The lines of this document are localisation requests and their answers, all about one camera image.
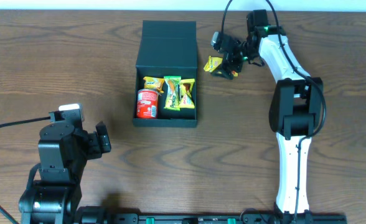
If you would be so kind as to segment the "orange yellow snack packet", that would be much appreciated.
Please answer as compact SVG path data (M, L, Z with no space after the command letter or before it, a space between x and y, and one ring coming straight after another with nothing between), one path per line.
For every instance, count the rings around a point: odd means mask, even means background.
M222 57L212 57L209 56L207 63L204 66L204 71L209 72L214 76L224 77L227 79L232 79L237 77L238 73L236 71L227 72L221 66L223 61Z

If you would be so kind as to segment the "yellow brown chocolate packet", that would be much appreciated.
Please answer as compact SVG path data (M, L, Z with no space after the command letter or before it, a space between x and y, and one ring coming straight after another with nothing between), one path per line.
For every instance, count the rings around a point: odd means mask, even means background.
M183 79L179 82L179 108L194 109L195 104L192 99L192 89L195 79Z

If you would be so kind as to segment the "red Pringles can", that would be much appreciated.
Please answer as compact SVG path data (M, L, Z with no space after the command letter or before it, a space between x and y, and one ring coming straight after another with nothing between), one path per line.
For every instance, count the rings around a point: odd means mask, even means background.
M138 91L136 116L141 119L156 119L159 92L151 89Z

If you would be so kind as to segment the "green yellow snack packet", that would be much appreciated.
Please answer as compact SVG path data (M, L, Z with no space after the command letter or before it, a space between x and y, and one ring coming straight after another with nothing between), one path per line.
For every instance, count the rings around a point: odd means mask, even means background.
M179 111L179 82L180 76L165 76L164 81L167 84L168 90L165 100L164 109Z

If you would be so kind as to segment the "yellow biscuit packet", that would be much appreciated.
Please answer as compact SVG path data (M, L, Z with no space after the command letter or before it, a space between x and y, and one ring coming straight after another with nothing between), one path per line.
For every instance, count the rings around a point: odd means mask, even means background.
M156 90L159 93L164 93L162 90L164 79L163 78L156 78L156 77L144 77L144 88Z

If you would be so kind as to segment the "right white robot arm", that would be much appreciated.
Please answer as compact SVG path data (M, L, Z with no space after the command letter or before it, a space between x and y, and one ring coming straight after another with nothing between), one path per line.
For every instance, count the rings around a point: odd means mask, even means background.
M223 54L214 75L233 78L244 62L261 58L276 82L269 110L269 125L279 148L279 189L276 206L283 214L300 215L309 210L307 154L312 137L326 118L323 83L311 77L296 60L282 27L254 26L244 42L215 32L210 42Z

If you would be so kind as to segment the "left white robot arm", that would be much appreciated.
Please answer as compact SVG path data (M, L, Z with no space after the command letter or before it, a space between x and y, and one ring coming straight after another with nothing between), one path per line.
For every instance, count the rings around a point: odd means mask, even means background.
M19 200L21 223L72 223L87 161L111 151L104 123L88 133L81 124L58 121L40 130L40 162L29 173Z

